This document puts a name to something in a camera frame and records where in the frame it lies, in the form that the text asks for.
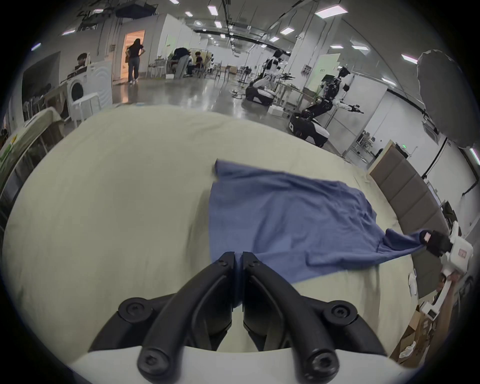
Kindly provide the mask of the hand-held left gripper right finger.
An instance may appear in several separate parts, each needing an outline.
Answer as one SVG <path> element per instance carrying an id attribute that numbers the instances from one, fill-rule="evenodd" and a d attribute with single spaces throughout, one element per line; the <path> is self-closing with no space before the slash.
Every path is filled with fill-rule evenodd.
<path id="1" fill-rule="evenodd" d="M 352 303 L 301 295 L 251 252 L 243 252 L 242 265 L 245 329 L 259 351 L 291 348 L 304 381 L 334 379 L 340 371 L 337 350 L 387 357 Z"/>

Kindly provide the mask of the person's right hand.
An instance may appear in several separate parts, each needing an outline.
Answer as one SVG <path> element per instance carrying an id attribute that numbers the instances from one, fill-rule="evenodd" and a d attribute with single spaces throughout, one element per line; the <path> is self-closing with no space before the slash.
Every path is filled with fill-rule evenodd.
<path id="1" fill-rule="evenodd" d="M 447 281 L 450 281 L 450 286 L 449 286 L 449 290 L 448 290 L 448 293 L 447 293 L 447 297 L 453 296 L 457 283 L 463 277 L 464 277 L 464 275 L 460 274 L 459 272 L 453 272 L 448 276 L 445 276 L 443 273 L 440 273 L 440 279 L 439 279 L 439 283 L 436 287 L 436 292 L 440 293 L 443 290 L 443 287 L 444 287 L 445 283 Z"/>

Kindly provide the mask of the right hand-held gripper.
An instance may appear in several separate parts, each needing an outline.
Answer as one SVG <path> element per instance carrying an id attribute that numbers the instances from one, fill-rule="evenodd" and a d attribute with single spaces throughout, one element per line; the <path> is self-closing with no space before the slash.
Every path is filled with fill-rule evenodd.
<path id="1" fill-rule="evenodd" d="M 473 246 L 460 235 L 459 223 L 453 222 L 450 235 L 444 235 L 436 230 L 422 230 L 420 242 L 432 255 L 441 261 L 441 273 L 446 277 L 453 272 L 465 275 L 468 272 L 469 262 L 473 255 Z M 440 314 L 441 307 L 447 297 L 450 281 L 447 281 L 433 302 L 424 302 L 420 311 L 430 320 L 435 320 Z"/>

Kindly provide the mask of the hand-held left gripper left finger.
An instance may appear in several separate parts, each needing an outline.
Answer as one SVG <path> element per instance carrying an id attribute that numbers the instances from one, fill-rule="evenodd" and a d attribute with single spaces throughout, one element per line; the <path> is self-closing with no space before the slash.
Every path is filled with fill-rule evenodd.
<path id="1" fill-rule="evenodd" d="M 103 325 L 89 352 L 141 347 L 136 369 L 151 383 L 172 379 L 185 346 L 216 351 L 231 327 L 237 262 L 225 252 L 173 294 L 130 297 Z"/>

